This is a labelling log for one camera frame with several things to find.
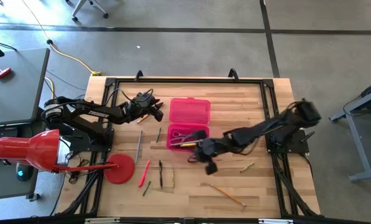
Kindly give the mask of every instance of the gray floor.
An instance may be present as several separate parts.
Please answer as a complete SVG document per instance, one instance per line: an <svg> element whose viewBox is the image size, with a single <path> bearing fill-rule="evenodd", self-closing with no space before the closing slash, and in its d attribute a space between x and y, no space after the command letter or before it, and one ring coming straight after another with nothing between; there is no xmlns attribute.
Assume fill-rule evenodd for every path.
<svg viewBox="0 0 371 224"><path fill-rule="evenodd" d="M86 27L195 27L262 29L258 0L101 1L109 13L85 4L70 20L73 5L26 0L42 24ZM266 0L272 29L371 30L371 0ZM35 24L21 1L4 1L0 24ZM273 77L265 34L168 32L55 32L48 35L63 51L81 57L105 75L225 76L234 67L241 77ZM18 49L48 47L41 31L0 30L0 41ZM357 184L348 175L363 170L345 121L331 124L337 112L371 84L371 35L273 35L281 77L291 79L296 98L313 101L322 117L309 140L314 183L321 212L327 217L371 222L371 180ZM81 88L89 72L52 52L48 70ZM57 94L84 92L52 77ZM44 88L42 101L50 97ZM41 173L37 191L44 199L0 200L0 219L48 215L62 178ZM21 203L7 213L6 206Z"/></svg>

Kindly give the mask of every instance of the wooden tabletop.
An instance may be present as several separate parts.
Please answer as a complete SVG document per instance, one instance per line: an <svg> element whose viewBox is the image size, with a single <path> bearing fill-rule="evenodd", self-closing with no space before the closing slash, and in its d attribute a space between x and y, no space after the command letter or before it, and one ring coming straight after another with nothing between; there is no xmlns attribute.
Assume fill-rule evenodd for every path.
<svg viewBox="0 0 371 224"><path fill-rule="evenodd" d="M85 100L101 102L106 77L90 77ZM280 111L294 101L290 80L274 78L275 93ZM248 156L223 154L214 158L218 172L206 175L206 164L190 164L189 152L173 152L166 148L167 128L170 124L168 114L172 98L194 97L209 100L211 119L208 127L212 138L222 137L222 133L234 128L253 126L264 120L260 87L255 84L229 83L121 83L122 90L135 96L153 88L154 97L165 105L162 122L153 117L140 124L114 125L115 138L110 155L124 153L135 159L140 130L143 130L139 161L130 181L122 185L111 184L104 180L99 203L98 216L115 217L226 217L255 218L279 217L279 206L273 178L272 161L266 153L265 140L260 138L257 147ZM118 95L117 103L126 99ZM158 130L162 128L159 142L156 143ZM82 158L89 159L88 152L82 152ZM148 160L149 171L142 188L138 188L140 177ZM160 189L158 162L163 163L163 190ZM240 170L255 162L249 170ZM308 163L297 154L289 155L293 185L304 201L316 213L319 213L318 201ZM77 166L78 159L70 161L70 166ZM142 193L152 181L148 192ZM205 186L213 184L228 192L247 207L235 203L216 189ZM57 211L61 212L79 194L85 184L85 177L80 177L76 184L65 180ZM286 207L290 210L287 191ZM89 204L93 201L92 189Z"/></svg>

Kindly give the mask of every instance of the red lamp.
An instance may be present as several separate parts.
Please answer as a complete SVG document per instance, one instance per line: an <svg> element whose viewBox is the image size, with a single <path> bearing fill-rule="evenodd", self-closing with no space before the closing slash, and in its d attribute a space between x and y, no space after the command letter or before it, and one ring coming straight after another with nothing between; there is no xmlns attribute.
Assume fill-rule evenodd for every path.
<svg viewBox="0 0 371 224"><path fill-rule="evenodd" d="M42 132L32 138L0 138L0 159L20 162L48 172L73 172L104 169L105 178L113 184L126 183L133 176L135 165L125 154L114 154L107 164L83 167L60 166L57 162L60 131L54 129Z"/></svg>

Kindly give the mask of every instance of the red lamp base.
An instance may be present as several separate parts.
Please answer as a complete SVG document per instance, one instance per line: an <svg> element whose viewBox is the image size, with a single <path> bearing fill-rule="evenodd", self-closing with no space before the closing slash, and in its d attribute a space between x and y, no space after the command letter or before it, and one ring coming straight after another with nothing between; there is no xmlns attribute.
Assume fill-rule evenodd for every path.
<svg viewBox="0 0 371 224"><path fill-rule="evenodd" d="M112 184L124 184L131 179L134 174L135 164L133 159L125 154L112 155L107 162L120 164L118 167L111 167L104 170L104 176Z"/></svg>

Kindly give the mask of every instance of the computer mouse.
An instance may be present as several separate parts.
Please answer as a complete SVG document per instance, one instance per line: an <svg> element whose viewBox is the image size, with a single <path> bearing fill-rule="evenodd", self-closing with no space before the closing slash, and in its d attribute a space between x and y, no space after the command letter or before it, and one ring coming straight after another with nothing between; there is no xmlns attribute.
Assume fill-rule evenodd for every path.
<svg viewBox="0 0 371 224"><path fill-rule="evenodd" d="M17 163L16 176L19 181L27 181L32 177L34 167Z"/></svg>

